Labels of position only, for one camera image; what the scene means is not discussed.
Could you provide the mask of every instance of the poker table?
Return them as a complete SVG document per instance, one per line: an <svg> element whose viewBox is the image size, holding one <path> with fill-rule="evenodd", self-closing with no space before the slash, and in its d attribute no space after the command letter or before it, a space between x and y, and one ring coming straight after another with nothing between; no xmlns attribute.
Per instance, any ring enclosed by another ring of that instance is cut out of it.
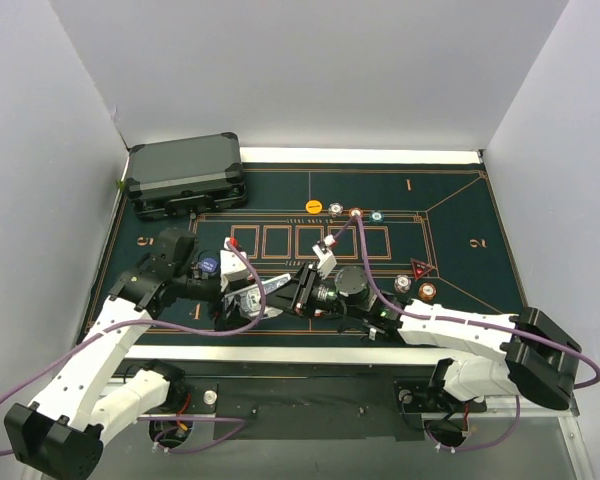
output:
<svg viewBox="0 0 600 480"><path fill-rule="evenodd" d="M335 233L351 208L364 214L371 267L380 288L392 291L396 275L414 277L414 262L431 271L414 281L410 295L430 283L433 303L482 314L520 311L525 304L515 264L497 211L488 175L482 164L271 164L245 163L248 203L244 208L208 212L146 222L121 199L82 325L84 336L93 325L118 275L152 248L165 228L194 232L199 256L217 258L223 239L235 237L262 278L297 271L314 260L311 246ZM308 213L309 201L320 202L319 213ZM327 211L332 203L341 215ZM369 222L380 211L381 223ZM338 268L362 265L356 227L338 242ZM213 328L204 303L178 300L161 319L189 327ZM361 332L339 333L340 322L280 315L235 337L187 335L151 328L137 342L160 347L396 347L378 338L371 342Z"/></svg>

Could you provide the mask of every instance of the gray wall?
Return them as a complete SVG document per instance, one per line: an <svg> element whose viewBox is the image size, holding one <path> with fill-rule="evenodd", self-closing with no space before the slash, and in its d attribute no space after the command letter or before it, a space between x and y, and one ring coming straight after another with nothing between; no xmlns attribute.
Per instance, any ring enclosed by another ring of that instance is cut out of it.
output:
<svg viewBox="0 0 600 480"><path fill-rule="evenodd" d="M0 0L0 394L76 334L125 159L48 3ZM0 479L21 470L0 459Z"/></svg>
<svg viewBox="0 0 600 480"><path fill-rule="evenodd" d="M52 0L129 145L484 148L567 0Z"/></svg>
<svg viewBox="0 0 600 480"><path fill-rule="evenodd" d="M600 0L571 0L486 163L530 302L600 363ZM577 399L600 479L600 385Z"/></svg>

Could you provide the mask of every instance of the blue poker chip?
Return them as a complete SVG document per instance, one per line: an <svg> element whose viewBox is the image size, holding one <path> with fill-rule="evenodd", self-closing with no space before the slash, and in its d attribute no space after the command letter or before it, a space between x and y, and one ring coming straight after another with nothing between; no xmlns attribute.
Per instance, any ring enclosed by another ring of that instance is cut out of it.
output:
<svg viewBox="0 0 600 480"><path fill-rule="evenodd" d="M382 212L371 212L369 215L369 220L371 223L382 223L384 221L384 214Z"/></svg>
<svg viewBox="0 0 600 480"><path fill-rule="evenodd" d="M218 269L218 261L213 258L205 258L200 262L200 270L205 273L215 273Z"/></svg>

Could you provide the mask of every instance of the red triangle sign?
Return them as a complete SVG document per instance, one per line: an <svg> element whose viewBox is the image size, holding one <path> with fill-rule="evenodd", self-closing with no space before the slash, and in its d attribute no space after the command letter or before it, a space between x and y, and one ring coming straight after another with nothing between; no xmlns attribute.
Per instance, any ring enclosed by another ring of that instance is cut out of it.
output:
<svg viewBox="0 0 600 480"><path fill-rule="evenodd" d="M413 278L418 281L436 267L412 258L411 268L413 269Z"/></svg>

